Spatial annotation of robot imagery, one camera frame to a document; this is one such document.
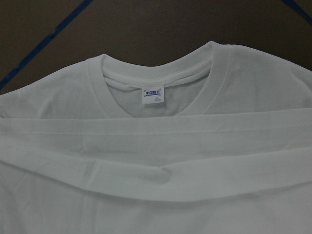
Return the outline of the white long-sleeve text shirt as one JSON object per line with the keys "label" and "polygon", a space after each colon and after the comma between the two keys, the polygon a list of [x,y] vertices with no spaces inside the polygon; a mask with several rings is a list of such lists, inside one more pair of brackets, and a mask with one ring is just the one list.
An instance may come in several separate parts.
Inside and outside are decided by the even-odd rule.
{"label": "white long-sleeve text shirt", "polygon": [[3,234],[309,234],[312,73],[208,42],[0,97]]}

